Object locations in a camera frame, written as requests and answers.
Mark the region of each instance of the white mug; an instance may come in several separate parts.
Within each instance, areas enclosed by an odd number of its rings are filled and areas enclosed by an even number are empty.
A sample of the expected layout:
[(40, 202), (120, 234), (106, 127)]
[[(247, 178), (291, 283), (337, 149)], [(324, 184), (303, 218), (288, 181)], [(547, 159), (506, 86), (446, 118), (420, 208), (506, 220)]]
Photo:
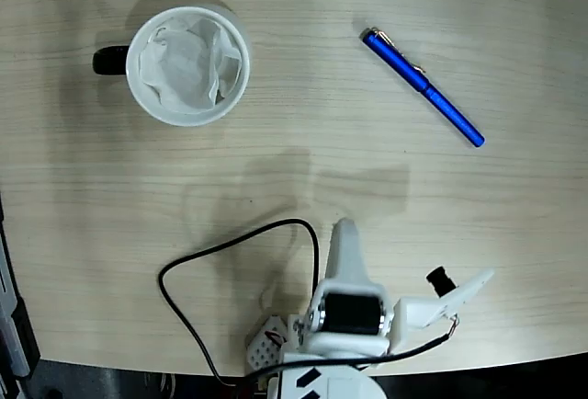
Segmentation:
[[(139, 55), (153, 32), (172, 17), (198, 14), (224, 26), (242, 55), (241, 71), (231, 93), (214, 108), (196, 114), (174, 112), (163, 107), (155, 90), (139, 77)], [(244, 26), (231, 11), (220, 6), (178, 6), (165, 10), (143, 24), (130, 45), (106, 47), (94, 53), (92, 66), (96, 74), (127, 76), (130, 92), (141, 107), (156, 119), (175, 126), (202, 126), (220, 119), (237, 104), (249, 81), (251, 72), (251, 43)]]

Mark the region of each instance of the gold pen clip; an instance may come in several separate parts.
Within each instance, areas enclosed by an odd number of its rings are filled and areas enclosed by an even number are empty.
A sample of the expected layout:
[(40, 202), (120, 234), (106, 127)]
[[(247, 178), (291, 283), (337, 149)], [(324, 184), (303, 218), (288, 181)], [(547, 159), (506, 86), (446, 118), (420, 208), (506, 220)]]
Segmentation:
[[(396, 50), (397, 52), (399, 52), (399, 53), (400, 53), (400, 55), (401, 55), (401, 56), (402, 56), (404, 59), (406, 59), (406, 56), (405, 56), (404, 54), (402, 54), (402, 53), (401, 53), (401, 51), (400, 51), (398, 48), (396, 48), (396, 45), (394, 45), (394, 42), (392, 42), (392, 40), (391, 40), (391, 39), (388, 37), (388, 35), (387, 35), (385, 32), (383, 32), (381, 29), (379, 29), (379, 28), (376, 28), (376, 27), (372, 27), (372, 29), (371, 29), (371, 30), (374, 32), (374, 34), (375, 34), (376, 36), (378, 36), (379, 38), (381, 38), (382, 40), (384, 40), (384, 41), (385, 41), (387, 44), (389, 44), (389, 45), (390, 45), (390, 46), (391, 46), (391, 47), (392, 47), (394, 50)], [(424, 74), (424, 69), (423, 69), (423, 68), (421, 68), (419, 65), (415, 65), (414, 63), (410, 62), (408, 59), (406, 59), (406, 62), (408, 62), (410, 65), (412, 65), (412, 66), (413, 66), (413, 68), (414, 68), (416, 71), (418, 71), (418, 72), (419, 72), (419, 73), (421, 73), (421, 74)]]

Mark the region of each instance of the black cable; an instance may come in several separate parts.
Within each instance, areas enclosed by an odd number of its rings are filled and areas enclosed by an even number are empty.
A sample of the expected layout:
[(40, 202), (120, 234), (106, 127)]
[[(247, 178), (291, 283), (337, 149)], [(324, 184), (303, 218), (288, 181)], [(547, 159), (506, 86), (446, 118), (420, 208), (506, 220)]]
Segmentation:
[(382, 364), (385, 362), (393, 362), (395, 360), (407, 359), (413, 356), (420, 355), (421, 353), (425, 353), (427, 350), (432, 348), (438, 347), (444, 342), (446, 342), (453, 331), (455, 330), (455, 323), (452, 325), (452, 329), (445, 333), (444, 335), (437, 337), (426, 344), (421, 345), (420, 347), (413, 348), (412, 350), (405, 351), (403, 353), (398, 353), (394, 355), (386, 355), (386, 356), (376, 356), (372, 358), (350, 358), (350, 359), (305, 359), (305, 360), (295, 360), (292, 362), (284, 362), (282, 364), (272, 365), (270, 367), (264, 367), (263, 369), (253, 371), (246, 375), (243, 380), (237, 385), (235, 390), (232, 393), (233, 399), (238, 399), (240, 392), (247, 386), (252, 384), (255, 381), (258, 381), (260, 378), (264, 376), (268, 376), (271, 374), (280, 373), (284, 370), (291, 370), (291, 369), (303, 369), (305, 367), (325, 367), (325, 366), (337, 366), (337, 365), (371, 365), (371, 364)]
[[(182, 324), (186, 327), (187, 331), (190, 332), (190, 335), (192, 335), (192, 337), (194, 337), (194, 339), (198, 343), (198, 346), (200, 347), (200, 350), (202, 351), (204, 359), (206, 360), (207, 364), (209, 365), (210, 371), (212, 372), (214, 377), (221, 384), (223, 384), (225, 386), (235, 387), (234, 385), (228, 384), (222, 380), (221, 376), (219, 375), (219, 372), (217, 371), (217, 369), (214, 365), (214, 361), (212, 360), (212, 357), (210, 356), (209, 351), (206, 348), (206, 345), (204, 344), (204, 341), (202, 340), (202, 338), (200, 337), (198, 332), (195, 330), (194, 326), (192, 326), (192, 324), (190, 324), (190, 322), (187, 320), (186, 316), (182, 313), (182, 311), (179, 309), (179, 307), (177, 307), (174, 300), (172, 300), (172, 297), (169, 295), (169, 292), (165, 288), (165, 284), (164, 284), (165, 274), (168, 271), (170, 271), (171, 269), (179, 266), (180, 264), (184, 264), (188, 261), (192, 261), (197, 258), (202, 258), (207, 255), (214, 254), (215, 252), (220, 252), (221, 250), (228, 249), (230, 247), (238, 245), (238, 244), (240, 244), (244, 241), (247, 241), (255, 236), (258, 236), (259, 234), (263, 234), (263, 233), (271, 231), (277, 227), (286, 226), (286, 225), (290, 225), (290, 224), (301, 225), (302, 227), (304, 227), (308, 231), (309, 235), (311, 236), (312, 252), (313, 252), (312, 292), (314, 293), (314, 291), (316, 290), (316, 287), (319, 283), (319, 239), (318, 239), (316, 233), (314, 232), (314, 229), (312, 229), (312, 226), (308, 222), (306, 222), (300, 218), (288, 218), (286, 220), (271, 222), (270, 224), (267, 224), (266, 226), (262, 226), (258, 229), (251, 231), (248, 234), (244, 234), (244, 235), (239, 236), (237, 238), (234, 238), (230, 241), (222, 243), (221, 245), (215, 245), (215, 246), (210, 247), (208, 249), (205, 249), (203, 251), (196, 252), (194, 254), (189, 254), (186, 256), (182, 256), (182, 257), (175, 259), (174, 261), (168, 263), (167, 265), (165, 265), (164, 268), (162, 268), (160, 270), (160, 272), (157, 276), (157, 283), (159, 285), (159, 290), (162, 293), (162, 295), (164, 296), (165, 301), (169, 304), (169, 306), (174, 311), (174, 313), (177, 315), (177, 317), (180, 319)], [(264, 367), (260, 370), (253, 371), (253, 372), (249, 373), (248, 375), (246, 375), (243, 378), (243, 381), (240, 382), (240, 384), (235, 387), (233, 394), (232, 394), (232, 397), (238, 398), (239, 394), (243, 390), (243, 388), (246, 387), (247, 385), (251, 384), (252, 382), (257, 381), (264, 376), (280, 373), (281, 371), (284, 371), (284, 370), (300, 369), (300, 368), (305, 368), (305, 367), (325, 367), (325, 366), (340, 366), (340, 365), (357, 366), (357, 365), (381, 364), (381, 363), (385, 363), (385, 362), (393, 362), (395, 360), (407, 359), (407, 358), (411, 358), (416, 355), (420, 355), (421, 353), (424, 353), (427, 350), (430, 350), (432, 348), (438, 347), (441, 344), (443, 344), (444, 342), (446, 342), (453, 335), (453, 332), (455, 331), (455, 328), (458, 324), (458, 322), (456, 322), (456, 321), (457, 320), (454, 320), (454, 324), (452, 325), (452, 327), (448, 333), (446, 333), (436, 339), (433, 339), (418, 348), (413, 348), (412, 350), (405, 351), (403, 353), (386, 355), (386, 356), (371, 357), (371, 358), (305, 359), (305, 360), (297, 360), (297, 361), (292, 361), (292, 362), (285, 362), (285, 363), (273, 365), (270, 367)]]
[(192, 335), (192, 337), (194, 337), (194, 339), (198, 343), (198, 346), (200, 347), (200, 350), (202, 351), (202, 355), (204, 356), (204, 359), (206, 360), (207, 364), (209, 365), (210, 371), (212, 372), (214, 377), (217, 378), (217, 380), (220, 383), (222, 383), (223, 385), (233, 387), (233, 385), (228, 384), (222, 380), (221, 376), (219, 375), (219, 372), (217, 371), (216, 367), (214, 366), (214, 362), (212, 360), (212, 357), (209, 354), (208, 349), (206, 348), (206, 345), (204, 344), (204, 341), (202, 340), (202, 338), (200, 337), (198, 332), (195, 330), (195, 328), (192, 326), (192, 324), (190, 324), (190, 322), (187, 320), (186, 316), (182, 313), (182, 311), (179, 309), (179, 307), (177, 307), (174, 300), (172, 300), (172, 297), (169, 295), (167, 289), (165, 288), (164, 276), (168, 271), (170, 271), (172, 268), (175, 268), (176, 266), (179, 266), (180, 264), (184, 264), (188, 261), (192, 261), (197, 258), (202, 258), (207, 255), (214, 254), (215, 252), (220, 252), (221, 250), (228, 249), (230, 247), (238, 245), (238, 244), (242, 243), (243, 241), (247, 241), (255, 236), (258, 236), (259, 234), (263, 234), (263, 233), (265, 233), (267, 231), (271, 231), (272, 229), (275, 229), (277, 227), (286, 226), (286, 225), (290, 225), (290, 224), (298, 224), (298, 225), (304, 227), (308, 231), (309, 235), (311, 236), (312, 255), (313, 255), (312, 293), (314, 293), (314, 291), (316, 290), (316, 286), (319, 283), (319, 239), (318, 239), (316, 233), (314, 232), (314, 229), (312, 229), (312, 226), (308, 222), (306, 222), (300, 218), (288, 218), (286, 220), (271, 222), (270, 224), (267, 224), (265, 226), (262, 226), (258, 229), (251, 231), (249, 234), (241, 235), (237, 238), (234, 238), (230, 241), (227, 241), (226, 243), (222, 243), (221, 245), (215, 245), (215, 246), (210, 247), (208, 249), (205, 249), (201, 252), (196, 252), (193, 254), (182, 256), (182, 257), (175, 259), (174, 261), (166, 264), (164, 266), (164, 268), (162, 268), (160, 270), (160, 272), (157, 276), (157, 284), (159, 285), (159, 290), (162, 293), (162, 295), (164, 296), (165, 301), (169, 304), (169, 306), (174, 311), (174, 313), (177, 315), (179, 320), (186, 327), (187, 331), (190, 332), (190, 335)]

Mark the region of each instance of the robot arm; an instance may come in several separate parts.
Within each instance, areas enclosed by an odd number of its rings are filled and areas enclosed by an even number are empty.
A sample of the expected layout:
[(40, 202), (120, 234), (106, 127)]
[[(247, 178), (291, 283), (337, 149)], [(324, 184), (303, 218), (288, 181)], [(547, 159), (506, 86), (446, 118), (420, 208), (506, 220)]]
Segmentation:
[[(280, 350), (280, 361), (377, 357), (395, 352), (411, 329), (428, 327), (442, 317), (452, 318), (456, 324), (458, 307), (492, 275), (493, 270), (487, 269), (456, 287), (443, 268), (438, 268), (427, 279), (439, 298), (401, 297), (392, 307), (384, 287), (368, 277), (356, 225), (340, 220), (333, 228), (325, 278), (305, 315), (288, 319), (288, 342)], [(278, 397), (384, 399), (386, 395), (353, 367), (326, 366), (283, 371), (268, 388), (268, 398)]]

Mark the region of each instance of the pen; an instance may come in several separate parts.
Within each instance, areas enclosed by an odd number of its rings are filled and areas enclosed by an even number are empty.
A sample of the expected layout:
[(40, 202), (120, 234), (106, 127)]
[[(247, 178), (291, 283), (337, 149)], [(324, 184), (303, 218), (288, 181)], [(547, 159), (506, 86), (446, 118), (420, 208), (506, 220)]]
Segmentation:
[(416, 91), (431, 102), (441, 114), (466, 136), (471, 144), (477, 148), (484, 144), (484, 137), (478, 130), (429, 82), (422, 69), (413, 66), (404, 58), (383, 31), (377, 28), (368, 28), (361, 34), (361, 40)]

